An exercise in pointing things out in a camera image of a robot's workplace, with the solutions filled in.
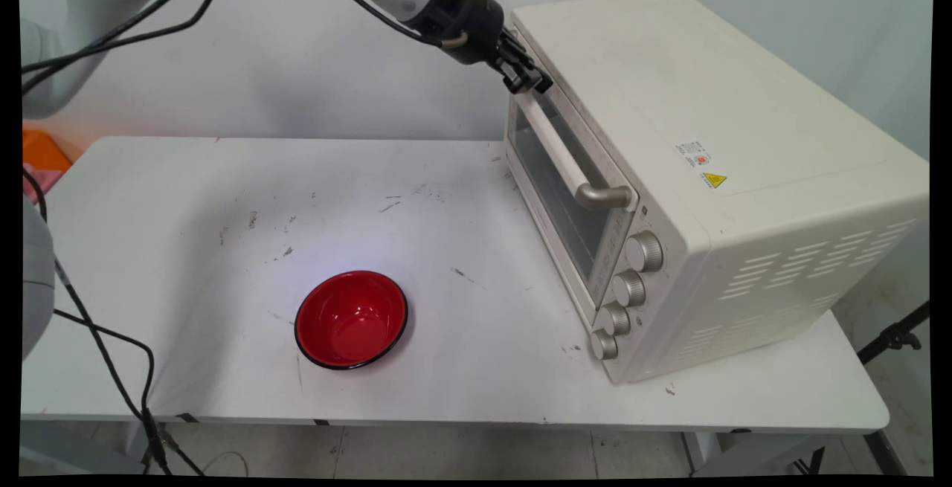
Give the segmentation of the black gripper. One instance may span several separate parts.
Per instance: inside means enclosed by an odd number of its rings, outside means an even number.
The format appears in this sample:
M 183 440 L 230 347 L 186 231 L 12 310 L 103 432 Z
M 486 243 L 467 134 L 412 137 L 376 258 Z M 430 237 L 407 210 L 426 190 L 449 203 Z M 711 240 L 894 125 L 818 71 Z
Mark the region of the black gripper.
M 553 85 L 513 30 L 509 47 L 504 44 L 504 11 L 496 0 L 428 0 L 405 26 L 440 41 L 441 50 L 462 65 L 497 69 L 510 94 L 545 94 Z

